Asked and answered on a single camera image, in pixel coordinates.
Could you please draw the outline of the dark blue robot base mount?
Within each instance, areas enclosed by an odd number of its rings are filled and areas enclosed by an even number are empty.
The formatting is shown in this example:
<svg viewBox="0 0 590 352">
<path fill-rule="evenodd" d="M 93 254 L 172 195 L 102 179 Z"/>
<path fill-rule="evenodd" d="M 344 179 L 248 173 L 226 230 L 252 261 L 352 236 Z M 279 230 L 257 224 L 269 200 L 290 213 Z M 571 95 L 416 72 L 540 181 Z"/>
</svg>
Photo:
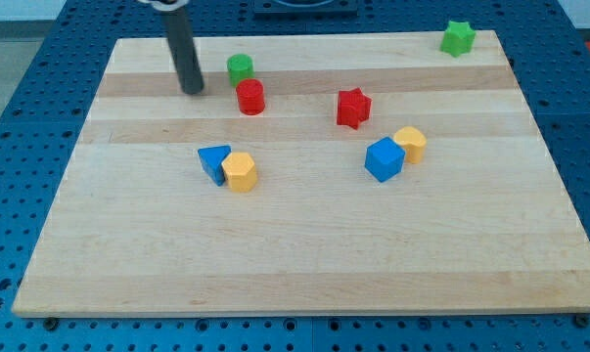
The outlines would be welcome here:
<svg viewBox="0 0 590 352">
<path fill-rule="evenodd" d="M 353 15 L 358 0 L 252 0 L 256 16 Z"/>
</svg>

